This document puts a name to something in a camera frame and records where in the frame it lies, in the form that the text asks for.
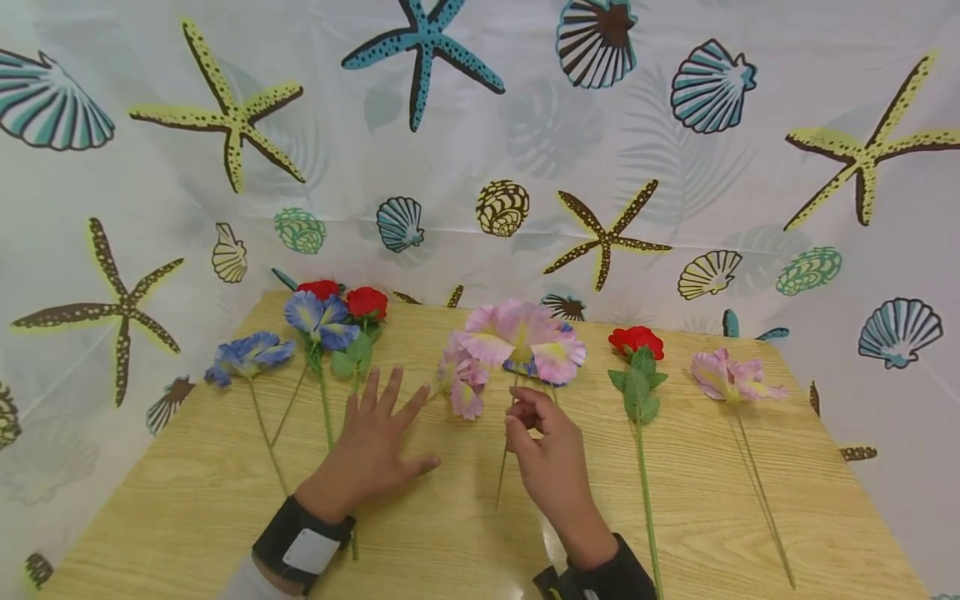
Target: blue pansy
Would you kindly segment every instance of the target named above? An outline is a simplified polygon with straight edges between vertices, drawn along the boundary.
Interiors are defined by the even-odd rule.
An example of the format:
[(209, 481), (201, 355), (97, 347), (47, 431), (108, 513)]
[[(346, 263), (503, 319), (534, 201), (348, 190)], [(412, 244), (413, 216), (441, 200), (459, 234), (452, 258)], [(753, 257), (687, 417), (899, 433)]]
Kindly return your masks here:
[(360, 335), (358, 325), (345, 323), (349, 311), (339, 296), (319, 300), (313, 292), (296, 292), (283, 307), (283, 316), (311, 342), (328, 350), (346, 349)]
[(221, 344), (217, 348), (213, 366), (204, 373), (204, 379), (226, 388), (234, 375), (251, 379), (286, 362), (293, 352), (293, 342), (281, 343), (275, 333), (257, 331), (250, 337)]

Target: hand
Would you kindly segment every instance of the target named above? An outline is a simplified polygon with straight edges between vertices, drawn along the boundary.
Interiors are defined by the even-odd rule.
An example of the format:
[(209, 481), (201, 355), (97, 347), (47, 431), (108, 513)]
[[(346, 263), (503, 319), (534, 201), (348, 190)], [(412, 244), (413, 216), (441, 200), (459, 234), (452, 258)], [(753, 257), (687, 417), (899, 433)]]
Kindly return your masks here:
[(373, 369), (363, 400), (358, 401), (356, 394), (347, 400), (340, 439), (294, 492), (300, 505), (320, 520), (337, 524), (357, 505), (401, 488), (440, 465), (440, 458), (434, 455), (408, 461), (400, 458), (400, 440), (430, 393), (428, 385), (422, 386), (394, 415), (402, 379), (403, 368), (394, 367), (377, 401), (380, 371)]
[[(590, 493), (580, 428), (543, 392), (523, 387), (510, 392), (516, 403), (507, 409), (507, 441), (523, 487), (557, 530), (574, 566), (591, 570), (610, 561), (617, 542)], [(534, 440), (529, 429), (543, 437)]]

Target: pink flower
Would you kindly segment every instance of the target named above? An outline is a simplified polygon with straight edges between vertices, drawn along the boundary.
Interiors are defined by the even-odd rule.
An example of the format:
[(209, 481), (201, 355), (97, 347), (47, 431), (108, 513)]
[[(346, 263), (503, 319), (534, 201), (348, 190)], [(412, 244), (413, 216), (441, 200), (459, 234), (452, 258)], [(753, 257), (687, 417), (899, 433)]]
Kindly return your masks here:
[(697, 352), (693, 355), (690, 372), (704, 394), (714, 400), (736, 404), (743, 400), (780, 400), (786, 397), (783, 386), (763, 385), (763, 363), (758, 358), (740, 363), (731, 360), (726, 348), (720, 348), (713, 354)]
[(481, 306), (467, 318), (460, 342), (485, 365), (565, 385), (587, 360), (587, 347), (570, 324), (550, 314), (547, 306), (518, 300)]
[(437, 368), (441, 392), (450, 398), (453, 413), (466, 420), (475, 420), (483, 413), (483, 392), (488, 371), (461, 346), (459, 334), (451, 333), (450, 340)]

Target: shower curtain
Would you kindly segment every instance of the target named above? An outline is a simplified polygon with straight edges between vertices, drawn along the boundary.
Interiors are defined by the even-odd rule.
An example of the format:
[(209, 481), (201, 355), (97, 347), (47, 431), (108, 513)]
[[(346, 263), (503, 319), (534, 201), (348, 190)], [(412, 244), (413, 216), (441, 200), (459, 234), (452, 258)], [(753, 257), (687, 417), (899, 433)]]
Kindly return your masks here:
[(272, 268), (766, 340), (960, 594), (960, 3), (7, 0), (0, 28), (0, 596)]

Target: left hand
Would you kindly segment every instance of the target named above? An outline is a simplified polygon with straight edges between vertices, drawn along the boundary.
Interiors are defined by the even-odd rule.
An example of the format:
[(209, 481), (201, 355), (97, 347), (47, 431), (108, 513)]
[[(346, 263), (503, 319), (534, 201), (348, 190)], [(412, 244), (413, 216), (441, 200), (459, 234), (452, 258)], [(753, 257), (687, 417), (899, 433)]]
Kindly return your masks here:
[(430, 393), (430, 387), (423, 385), (394, 415), (402, 379), (403, 368), (394, 367), (378, 401), (380, 370), (374, 368), (363, 399), (354, 394), (347, 400), (340, 439), (294, 492), (300, 505), (316, 518), (340, 523), (359, 504), (401, 488), (440, 466), (440, 457), (432, 454), (412, 460), (400, 458), (400, 440)]

